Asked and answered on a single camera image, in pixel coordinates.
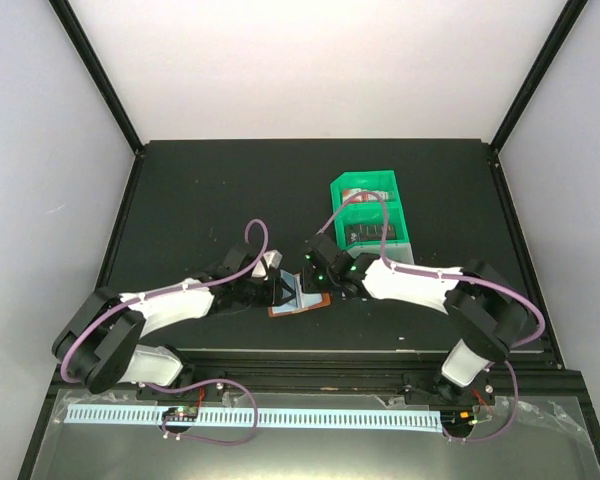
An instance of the green plastic container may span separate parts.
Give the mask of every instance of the green plastic container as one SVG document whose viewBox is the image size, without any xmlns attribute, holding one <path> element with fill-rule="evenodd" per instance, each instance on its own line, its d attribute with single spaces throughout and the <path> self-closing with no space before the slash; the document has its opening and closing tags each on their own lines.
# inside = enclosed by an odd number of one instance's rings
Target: green plastic container
<svg viewBox="0 0 600 480">
<path fill-rule="evenodd" d="M 386 202 L 389 223 L 396 229 L 396 240 L 387 240 L 387 256 L 397 262 L 413 263 L 409 232 L 393 170 L 372 172 L 346 172 L 331 183 L 331 203 L 336 211 L 342 205 L 342 193 L 351 188 L 388 192 Z M 380 241 L 355 242 L 347 245 L 345 227 L 354 224 L 382 225 L 384 220 L 380 202 L 353 203 L 344 208 L 334 222 L 336 243 L 353 257 L 360 253 L 380 253 Z"/>
</svg>

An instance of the black joint motor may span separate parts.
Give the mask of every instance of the black joint motor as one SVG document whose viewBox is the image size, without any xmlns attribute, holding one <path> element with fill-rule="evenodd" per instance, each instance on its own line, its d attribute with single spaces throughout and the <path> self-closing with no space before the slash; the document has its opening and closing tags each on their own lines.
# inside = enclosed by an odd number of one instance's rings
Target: black joint motor
<svg viewBox="0 0 600 480">
<path fill-rule="evenodd" d="M 62 361 L 82 332 L 108 309 L 119 304 L 118 295 L 108 288 L 99 288 L 89 295 L 53 342 L 53 355 Z M 139 312 L 128 308 L 117 312 L 78 347 L 69 362 L 69 374 L 80 380 L 91 393 L 112 388 L 127 370 L 144 323 L 145 318 Z"/>
</svg>

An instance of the white side panel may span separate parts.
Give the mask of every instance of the white side panel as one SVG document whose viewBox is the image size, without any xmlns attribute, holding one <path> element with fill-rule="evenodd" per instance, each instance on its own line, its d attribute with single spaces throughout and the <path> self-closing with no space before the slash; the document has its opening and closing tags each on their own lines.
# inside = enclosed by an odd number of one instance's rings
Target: white side panel
<svg viewBox="0 0 600 480">
<path fill-rule="evenodd" d="M 569 368 L 600 420 L 600 0 L 589 2 L 502 161 Z"/>
<path fill-rule="evenodd" d="M 0 2 L 0 480 L 17 478 L 133 157 L 48 2 Z"/>
<path fill-rule="evenodd" d="M 144 141 L 489 141 L 565 0 L 71 3 Z"/>
</svg>

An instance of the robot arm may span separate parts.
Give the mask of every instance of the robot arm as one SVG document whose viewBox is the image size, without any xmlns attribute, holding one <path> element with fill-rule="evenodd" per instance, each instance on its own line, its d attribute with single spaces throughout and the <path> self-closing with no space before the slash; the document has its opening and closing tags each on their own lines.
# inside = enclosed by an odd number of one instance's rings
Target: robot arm
<svg viewBox="0 0 600 480">
<path fill-rule="evenodd" d="M 528 320 L 524 307 L 504 295 L 442 279 L 442 274 L 461 274 L 506 286 L 484 262 L 445 269 L 405 265 L 432 274 L 406 275 L 385 265 L 376 254 L 363 253 L 354 259 L 324 234 L 309 240 L 303 254 L 308 260 L 303 269 L 306 290 L 340 290 L 350 297 L 400 300 L 449 315 L 461 340 L 447 355 L 432 385 L 445 403 L 454 403 L 488 365 L 506 360 Z"/>
<path fill-rule="evenodd" d="M 196 284 L 226 278 L 256 258 L 248 244 L 229 251 L 224 262 L 204 272 L 158 291 L 116 294 L 108 288 L 93 292 L 71 322 L 55 340 L 52 348 L 62 361 L 80 335 L 104 312 L 122 303 L 127 308 L 100 325 L 78 347 L 69 360 L 69 372 L 91 393 L 101 393 L 116 383 L 154 383 L 170 385 L 180 374 L 182 362 L 166 347 L 139 345 L 146 335 L 183 320 L 202 318 L 229 308 L 234 302 L 249 305 L 280 305 L 288 286 L 280 278 L 282 256 L 277 251 L 264 254 L 251 275 L 218 285 L 197 288 Z"/>
<path fill-rule="evenodd" d="M 303 291 L 342 292 L 349 297 L 394 299 L 416 303 L 449 315 L 461 340 L 449 352 L 440 371 L 426 390 L 442 403 L 457 403 L 465 387 L 492 362 L 507 359 L 528 319 L 517 302 L 489 289 L 443 280 L 442 274 L 462 274 L 499 283 L 506 282 L 483 262 L 465 267 L 435 269 L 409 265 L 432 276 L 405 275 L 385 265 L 378 255 L 363 253 L 352 258 L 324 234 L 309 240 L 303 251 L 308 260 L 302 272 Z M 212 265 L 170 288 L 118 295 L 107 288 L 92 293 L 53 345 L 63 361 L 72 345 L 104 312 L 125 304 L 83 339 L 68 361 L 68 371 L 90 392 L 101 393 L 119 382 L 170 385 L 180 374 L 182 362 L 167 347 L 139 345 L 142 338 L 174 323 L 201 318 L 229 308 L 234 302 L 275 306 L 293 296 L 282 281 L 278 266 L 282 256 L 267 252 L 261 264 L 236 280 L 211 288 L 196 284 L 227 278 L 256 258 L 248 244 L 230 250 L 221 264 Z"/>
</svg>

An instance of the purple cable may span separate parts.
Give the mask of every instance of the purple cable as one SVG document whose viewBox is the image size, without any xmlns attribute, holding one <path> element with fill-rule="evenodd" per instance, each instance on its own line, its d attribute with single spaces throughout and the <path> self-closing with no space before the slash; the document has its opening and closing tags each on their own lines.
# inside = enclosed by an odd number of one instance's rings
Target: purple cable
<svg viewBox="0 0 600 480">
<path fill-rule="evenodd" d="M 382 205 L 382 213 L 384 215 L 384 224 L 382 227 L 382 240 L 380 241 L 380 258 L 382 258 L 382 261 L 384 262 L 384 264 L 388 268 L 393 268 L 396 272 L 406 273 L 409 275 L 419 275 L 421 277 L 428 277 L 428 278 L 439 278 L 437 272 L 425 272 L 425 271 L 421 271 L 421 270 L 411 269 L 408 267 L 398 266 L 395 264 L 395 262 L 392 262 L 389 258 L 387 258 L 386 245 L 387 245 L 387 229 L 389 226 L 389 212 L 387 211 L 387 205 L 386 205 L 385 201 L 382 199 L 382 197 L 380 197 L 380 195 L 378 195 L 375 192 L 362 191 L 362 192 L 356 193 L 355 195 L 352 195 L 346 202 L 343 202 L 343 204 L 335 212 L 333 212 L 333 215 L 331 215 L 331 217 L 329 217 L 329 220 L 327 220 L 327 222 L 323 225 L 323 227 L 320 230 L 318 230 L 318 233 L 324 233 L 324 231 L 329 227 L 329 225 L 331 225 L 331 223 L 333 223 L 333 221 L 340 214 L 340 212 L 347 205 L 349 205 L 353 201 L 354 198 L 361 196 L 361 195 L 371 195 Z M 532 342 L 533 340 L 539 338 L 540 335 L 542 335 L 542 333 L 544 332 L 544 329 L 546 326 L 546 323 L 544 320 L 544 315 L 542 315 L 542 312 L 538 309 L 538 307 L 536 307 L 532 302 L 530 302 L 528 299 L 526 299 L 525 297 L 520 295 L 518 292 L 515 292 L 515 291 L 511 290 L 510 288 L 504 287 L 502 285 L 498 285 L 497 283 L 489 282 L 489 281 L 483 280 L 481 278 L 470 277 L 468 275 L 443 273 L 442 275 L 440 275 L 440 278 L 442 278 L 442 280 L 456 280 L 459 282 L 468 282 L 471 284 L 482 285 L 484 287 L 491 288 L 500 293 L 504 293 L 505 295 L 510 296 L 514 300 L 516 300 L 516 301 L 520 302 L 522 305 L 524 305 L 527 309 L 529 309 L 536 316 L 536 318 L 538 320 L 538 327 L 536 328 L 536 331 L 533 334 L 531 334 L 528 337 L 525 337 L 521 340 L 518 340 L 516 343 L 514 343 L 513 344 L 514 347 L 524 345 L 525 343 Z M 475 439 L 462 439 L 462 438 L 452 437 L 451 435 L 449 435 L 449 433 L 443 427 L 444 435 L 447 438 L 449 438 L 450 440 L 459 440 L 459 441 L 463 441 L 463 442 L 479 443 L 479 442 L 484 442 L 487 440 L 493 440 L 494 438 L 499 437 L 504 432 L 506 432 L 511 427 L 511 425 L 513 425 L 513 422 L 516 418 L 516 414 L 518 412 L 518 379 L 516 377 L 516 373 L 513 370 L 513 367 L 511 366 L 511 364 L 508 361 L 505 361 L 504 364 L 506 365 L 506 367 L 509 369 L 509 372 L 511 373 L 511 380 L 513 381 L 513 397 L 514 397 L 513 411 L 511 412 L 511 417 L 509 417 L 509 420 L 507 421 L 507 423 L 504 424 L 504 426 L 497 432 L 492 433 L 491 435 L 487 435 L 486 437 L 475 438 Z"/>
<path fill-rule="evenodd" d="M 486 441 L 498 438 L 504 432 L 509 430 L 509 428 L 511 428 L 511 425 L 513 425 L 513 422 L 515 421 L 516 415 L 518 413 L 518 378 L 516 377 L 516 372 L 513 370 L 513 367 L 511 366 L 511 364 L 507 360 L 505 360 L 503 363 L 509 369 L 509 373 L 511 373 L 511 381 L 513 382 L 513 410 L 511 411 L 511 416 L 509 417 L 509 420 L 507 420 L 507 423 L 505 423 L 499 430 L 493 432 L 492 434 L 487 435 L 485 437 L 480 437 L 480 438 L 452 437 L 451 435 L 449 435 L 449 432 L 447 432 L 447 429 L 442 427 L 442 433 L 450 441 L 453 440 L 453 441 L 462 442 L 462 443 L 486 442 Z"/>
<path fill-rule="evenodd" d="M 182 393 L 182 392 L 187 392 L 189 390 L 193 390 L 196 388 L 204 387 L 205 385 L 212 385 L 212 384 L 215 385 L 216 383 L 224 383 L 226 385 L 231 385 L 233 387 L 238 388 L 239 390 L 242 390 L 242 392 L 251 401 L 251 404 L 253 405 L 253 424 L 251 425 L 251 428 L 249 429 L 249 433 L 247 433 L 244 437 L 242 437 L 238 440 L 230 440 L 230 441 L 216 440 L 213 438 L 202 437 L 200 435 L 179 434 L 179 436 L 181 438 L 187 438 L 190 440 L 200 440 L 201 442 L 211 443 L 212 445 L 220 445 L 223 447 L 235 447 L 237 445 L 242 445 L 243 443 L 246 443 L 253 438 L 253 436 L 256 434 L 256 428 L 258 427 L 258 405 L 256 404 L 256 399 L 253 398 L 252 393 L 244 385 L 242 385 L 238 382 L 234 382 L 233 380 L 227 380 L 226 378 L 212 378 L 211 380 L 204 380 L 203 382 L 193 383 L 191 385 L 188 385 L 186 387 L 181 387 L 181 388 L 164 388 L 159 385 L 154 385 L 152 383 L 147 384 L 147 386 L 158 392 L 162 392 L 162 393 Z M 178 434 L 167 431 L 167 422 L 173 418 L 177 418 L 177 417 L 166 417 L 162 421 L 161 428 L 162 428 L 162 432 L 165 435 L 178 436 Z"/>
<path fill-rule="evenodd" d="M 340 212 L 342 212 L 342 210 L 347 205 L 352 203 L 356 197 L 359 197 L 362 195 L 370 195 L 370 196 L 374 197 L 382 205 L 382 213 L 384 215 L 384 225 L 382 227 L 382 240 L 380 241 L 380 258 L 382 258 L 382 261 L 388 268 L 391 268 L 391 269 L 395 270 L 396 272 L 406 273 L 409 275 L 418 275 L 420 277 L 441 278 L 442 280 L 455 280 L 458 282 L 467 282 L 467 283 L 471 283 L 471 284 L 475 284 L 475 285 L 482 285 L 483 287 L 487 287 L 487 288 L 490 288 L 497 292 L 508 295 L 509 297 L 513 298 L 514 300 L 520 302 L 529 311 L 531 311 L 531 313 L 533 313 L 535 315 L 535 317 L 538 321 L 538 327 L 536 328 L 535 332 L 533 332 L 531 335 L 515 342 L 513 344 L 513 347 L 519 347 L 520 345 L 524 345 L 526 343 L 532 342 L 532 341 L 536 340 L 537 338 L 539 338 L 540 335 L 542 335 L 542 333 L 544 332 L 544 329 L 546 327 L 546 322 L 544 320 L 544 315 L 542 315 L 542 312 L 532 302 L 527 300 L 525 297 L 520 295 L 518 292 L 511 290 L 510 288 L 504 287 L 502 285 L 498 285 L 497 283 L 489 282 L 488 280 L 483 280 L 481 278 L 475 278 L 475 277 L 471 277 L 468 275 L 459 275 L 459 274 L 451 274 L 451 273 L 442 273 L 441 275 L 438 275 L 437 272 L 426 272 L 426 271 L 418 270 L 415 268 L 409 268 L 407 266 L 397 265 L 395 262 L 393 262 L 392 260 L 387 258 L 387 229 L 389 227 L 389 212 L 387 211 L 387 204 L 385 203 L 385 201 L 382 199 L 382 197 L 380 197 L 380 195 L 378 195 L 375 192 L 364 190 L 364 191 L 356 193 L 355 195 L 352 195 L 349 199 L 347 199 L 347 201 L 343 202 L 342 205 L 340 205 L 340 207 L 335 212 L 333 212 L 333 215 L 331 215 L 331 217 L 329 217 L 329 220 L 327 220 L 327 222 L 323 225 L 323 227 L 320 230 L 318 230 L 318 233 L 324 233 L 324 231 L 329 227 L 329 225 L 331 225 L 333 223 L 333 221 L 340 214 Z"/>
<path fill-rule="evenodd" d="M 262 220 L 257 219 L 257 218 L 251 220 L 247 224 L 247 227 L 245 228 L 245 233 L 244 233 L 245 240 L 248 240 L 249 230 L 251 230 L 251 227 L 253 225 L 255 225 L 256 223 L 258 225 L 260 225 L 260 227 L 262 228 L 262 233 L 264 235 L 264 239 L 262 241 L 262 248 L 260 249 L 260 253 L 258 254 L 258 256 L 256 257 L 256 259 L 253 262 L 251 262 L 248 266 L 246 266 L 239 272 L 236 272 L 233 275 L 230 275 L 226 278 L 221 278 L 219 280 L 213 280 L 211 282 L 206 282 L 206 283 L 190 284 L 190 285 L 188 285 L 187 288 L 194 289 L 194 288 L 215 287 L 216 285 L 222 285 L 223 283 L 231 282 L 231 281 L 235 280 L 236 278 L 239 278 L 242 275 L 244 275 L 245 273 L 248 273 L 252 269 L 254 269 L 258 265 L 258 263 L 260 263 L 260 260 L 262 260 L 262 257 L 264 256 L 265 252 L 267 251 L 267 246 L 269 244 L 269 231 L 267 230 L 267 226 L 265 225 L 265 223 Z M 150 298 L 155 298 L 155 297 L 159 297 L 161 295 L 167 295 L 169 293 L 176 293 L 176 292 L 181 292 L 181 291 L 183 291 L 182 284 L 173 285 L 170 287 L 160 288 L 158 290 L 148 292 L 145 294 L 144 299 L 148 300 Z M 113 315 L 118 313 L 120 310 L 123 310 L 131 305 L 135 305 L 136 303 L 139 303 L 140 301 L 141 301 L 141 299 L 136 297 L 136 298 L 132 298 L 131 300 L 127 300 L 126 302 L 122 302 L 122 303 L 116 305 L 115 307 L 104 312 L 91 325 L 89 325 L 87 328 L 85 328 L 84 332 L 82 332 L 78 336 L 78 338 L 76 338 L 76 340 L 73 342 L 73 345 L 71 345 L 71 347 L 65 354 L 64 358 L 62 359 L 62 364 L 60 365 L 60 375 L 62 376 L 62 379 L 65 382 L 67 382 L 67 383 L 79 382 L 79 380 L 72 378 L 69 375 L 69 371 L 68 371 L 69 362 L 71 362 L 71 358 L 76 353 L 76 350 L 78 350 L 80 345 L 82 345 L 82 343 L 87 339 L 87 337 L 89 335 L 91 335 L 100 325 L 102 325 L 104 322 L 106 322 L 109 318 L 111 318 Z"/>
</svg>

